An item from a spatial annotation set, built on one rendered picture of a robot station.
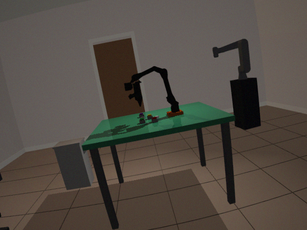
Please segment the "green button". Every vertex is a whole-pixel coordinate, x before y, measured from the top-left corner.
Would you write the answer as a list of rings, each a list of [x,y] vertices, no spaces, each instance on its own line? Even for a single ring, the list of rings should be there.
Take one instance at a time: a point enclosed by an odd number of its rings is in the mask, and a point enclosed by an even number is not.
[[[145,119],[144,118],[140,118],[139,122],[140,122],[140,124],[143,124],[143,123],[145,123]]]

